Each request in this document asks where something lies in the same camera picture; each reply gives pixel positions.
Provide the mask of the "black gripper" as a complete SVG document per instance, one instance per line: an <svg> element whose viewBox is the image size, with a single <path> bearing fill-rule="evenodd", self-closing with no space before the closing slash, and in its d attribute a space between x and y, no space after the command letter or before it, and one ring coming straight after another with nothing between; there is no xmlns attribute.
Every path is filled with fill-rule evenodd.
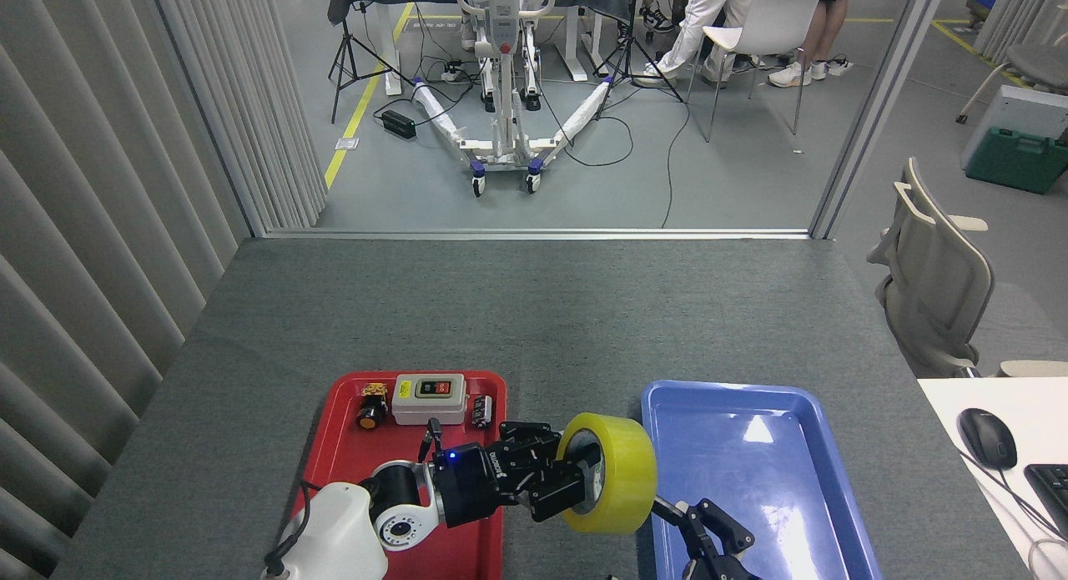
<svg viewBox="0 0 1068 580"><path fill-rule="evenodd" d="M490 517L498 507L525 507L534 522L577 507L592 495L588 470L602 461L602 448L565 446L563 436L540 421L503 421L499 425L497 474L488 451L481 444L462 444L436 451L431 456L434 483L451 529ZM497 477L517 481L504 492ZM718 551L698 513L684 510L655 496L651 514L679 530L689 557L680 579L718 579L709 557Z"/></svg>

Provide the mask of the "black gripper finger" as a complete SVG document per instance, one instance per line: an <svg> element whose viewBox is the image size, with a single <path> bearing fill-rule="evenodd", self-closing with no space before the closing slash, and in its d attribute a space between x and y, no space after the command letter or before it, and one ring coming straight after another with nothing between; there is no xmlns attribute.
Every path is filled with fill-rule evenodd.
<svg viewBox="0 0 1068 580"><path fill-rule="evenodd" d="M687 579L758 579L748 573L741 553L754 535L708 499L686 511Z"/></svg>

